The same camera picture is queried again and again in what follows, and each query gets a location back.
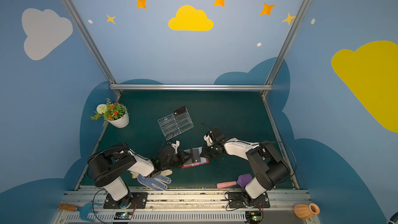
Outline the dark credit card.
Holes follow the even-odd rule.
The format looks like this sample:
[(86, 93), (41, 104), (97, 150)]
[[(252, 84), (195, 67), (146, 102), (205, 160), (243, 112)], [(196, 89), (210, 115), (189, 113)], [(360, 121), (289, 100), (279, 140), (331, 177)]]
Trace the dark credit card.
[(190, 149), (192, 163), (199, 163), (201, 161), (200, 150), (198, 148)]
[(179, 108), (173, 110), (173, 114), (175, 117), (178, 117), (178, 116), (185, 114), (186, 111), (187, 111), (186, 107), (182, 106), (182, 107), (179, 107)]

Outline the red card holder wallet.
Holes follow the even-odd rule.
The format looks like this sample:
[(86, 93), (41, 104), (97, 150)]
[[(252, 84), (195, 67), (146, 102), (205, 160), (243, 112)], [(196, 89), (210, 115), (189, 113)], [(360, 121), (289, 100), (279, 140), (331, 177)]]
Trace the red card holder wallet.
[(187, 149), (183, 152), (186, 161), (181, 166), (182, 169), (201, 166), (209, 163), (209, 160), (207, 158), (201, 157), (202, 147)]

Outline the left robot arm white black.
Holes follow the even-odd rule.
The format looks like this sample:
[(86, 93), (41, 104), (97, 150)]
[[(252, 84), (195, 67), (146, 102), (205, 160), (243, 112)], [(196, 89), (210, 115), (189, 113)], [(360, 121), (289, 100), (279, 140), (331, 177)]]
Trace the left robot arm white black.
[(98, 188), (104, 188), (115, 201), (131, 198), (130, 191), (121, 176), (130, 172), (137, 181), (156, 191), (167, 190), (173, 168), (180, 168), (191, 158), (179, 149), (179, 142), (167, 143), (157, 155), (145, 158), (134, 152), (127, 143), (119, 143), (92, 155), (88, 160), (88, 172)]

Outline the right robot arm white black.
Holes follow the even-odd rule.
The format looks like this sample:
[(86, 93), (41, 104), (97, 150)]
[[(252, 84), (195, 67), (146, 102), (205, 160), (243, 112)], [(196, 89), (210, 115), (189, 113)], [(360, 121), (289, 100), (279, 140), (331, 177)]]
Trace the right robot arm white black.
[(244, 186), (250, 199), (256, 199), (266, 191), (291, 176), (291, 169), (272, 142), (251, 143), (237, 138), (225, 138), (218, 128), (204, 135), (205, 145), (201, 157), (212, 159), (224, 153), (249, 162), (254, 178)]

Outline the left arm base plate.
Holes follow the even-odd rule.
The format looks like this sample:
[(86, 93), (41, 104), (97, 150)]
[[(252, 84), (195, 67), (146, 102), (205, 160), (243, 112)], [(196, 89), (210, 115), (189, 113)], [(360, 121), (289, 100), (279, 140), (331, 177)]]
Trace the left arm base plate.
[(107, 194), (103, 209), (144, 209), (148, 194), (145, 192), (130, 192), (121, 200), (114, 200)]

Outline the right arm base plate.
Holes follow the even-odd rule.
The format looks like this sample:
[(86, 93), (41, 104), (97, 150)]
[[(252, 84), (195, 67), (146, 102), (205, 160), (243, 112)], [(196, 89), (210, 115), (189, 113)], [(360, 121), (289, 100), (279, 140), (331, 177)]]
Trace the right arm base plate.
[(240, 208), (270, 208), (270, 202), (267, 193), (260, 194), (255, 199), (252, 199), (245, 192), (232, 192), (227, 191), (224, 194), (224, 197), (227, 199), (228, 205), (227, 209), (240, 209)]

